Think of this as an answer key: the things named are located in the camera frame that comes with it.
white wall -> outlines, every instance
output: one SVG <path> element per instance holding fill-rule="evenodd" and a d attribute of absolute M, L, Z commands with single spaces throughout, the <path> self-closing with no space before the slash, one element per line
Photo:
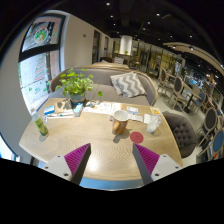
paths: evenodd
<path fill-rule="evenodd" d="M 106 35 L 76 16 L 70 15 L 65 37 L 65 68 L 92 64 L 94 30 L 100 32 L 100 58 L 103 57 L 104 54 L 104 42 Z M 110 37 L 108 38 L 108 50 L 112 52 L 113 44 L 111 44 L 111 42 L 113 42 L 113 40 Z"/>

window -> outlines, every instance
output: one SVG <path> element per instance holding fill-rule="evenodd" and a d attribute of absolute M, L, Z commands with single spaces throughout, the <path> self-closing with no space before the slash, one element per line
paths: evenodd
<path fill-rule="evenodd" d="M 18 74 L 28 110 L 47 100 L 50 83 L 60 73 L 60 38 L 65 16 L 44 14 L 29 27 L 21 45 Z"/>
<path fill-rule="evenodd" d="M 104 57 L 107 56 L 108 42 L 109 42 L 109 38 L 108 38 L 108 37 L 105 37 L 105 43 L 104 43 Z"/>

sofa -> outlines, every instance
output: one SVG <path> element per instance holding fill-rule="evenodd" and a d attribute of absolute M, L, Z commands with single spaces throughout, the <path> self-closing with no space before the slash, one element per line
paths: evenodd
<path fill-rule="evenodd" d="M 51 93 L 49 94 L 49 98 L 64 98 L 62 93 L 62 88 L 55 91 L 57 85 L 60 85 L 59 82 L 61 74 L 68 73 L 68 69 L 65 69 L 60 74 L 58 74 L 51 82 L 50 89 Z M 87 100 L 101 100 L 101 101 L 110 101 L 110 102 L 119 102 L 119 103 L 128 103 L 128 104 L 138 104 L 144 106 L 153 106 L 157 100 L 158 93 L 156 90 L 155 85 L 153 84 L 152 80 L 143 72 L 135 71 L 131 69 L 123 69 L 123 68 L 102 68 L 102 67 L 91 67 L 91 66 L 84 66 L 84 67 L 74 67 L 73 71 L 75 73 L 82 72 L 85 76 L 89 76 L 90 74 L 93 75 L 93 90 L 91 92 L 86 92 L 86 99 Z M 124 73 L 128 73 L 134 71 L 137 73 L 138 78 L 144 87 L 147 95 L 140 95 L 135 96 L 132 98 L 124 98 L 122 95 L 119 96 L 112 85 L 110 76 L 113 75 L 121 75 Z M 99 97 L 97 95 L 98 91 L 103 92 L 103 96 Z"/>
<path fill-rule="evenodd" d="M 100 62 L 101 62 L 102 60 L 107 61 L 107 62 L 109 62 L 109 63 L 113 63 L 113 62 L 114 62 L 114 59 L 113 59 L 113 58 L 110 58 L 110 57 L 101 57 L 101 58 L 100 58 Z M 123 64 L 124 64 L 124 65 L 127 65 L 127 64 L 128 64 L 128 60 L 127 60 L 127 59 L 124 59 Z"/>

zigzag pillow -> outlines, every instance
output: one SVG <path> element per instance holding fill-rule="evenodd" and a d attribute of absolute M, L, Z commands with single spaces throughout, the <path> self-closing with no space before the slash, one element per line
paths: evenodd
<path fill-rule="evenodd" d="M 129 72 L 129 73 L 124 73 L 122 75 L 112 75 L 112 76 L 110 76 L 111 82 L 112 82 L 118 96 L 122 95 L 122 91 L 120 90 L 119 86 L 117 85 L 116 80 L 120 77 L 127 76 L 127 75 L 133 75 L 133 74 L 134 74 L 133 72 Z"/>
<path fill-rule="evenodd" d="M 124 58 L 118 58 L 118 57 L 114 58 L 114 63 L 123 64 L 123 62 L 124 62 Z"/>
<path fill-rule="evenodd" d="M 123 97 L 147 95 L 136 73 L 118 78 L 117 84 L 123 93 Z"/>

red coaster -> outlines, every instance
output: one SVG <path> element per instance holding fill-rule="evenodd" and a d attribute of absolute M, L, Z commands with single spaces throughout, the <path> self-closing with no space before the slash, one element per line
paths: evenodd
<path fill-rule="evenodd" d="M 134 143 L 141 143 L 143 142 L 143 135 L 139 132 L 132 132 L 130 135 L 130 139 L 134 142 Z"/>

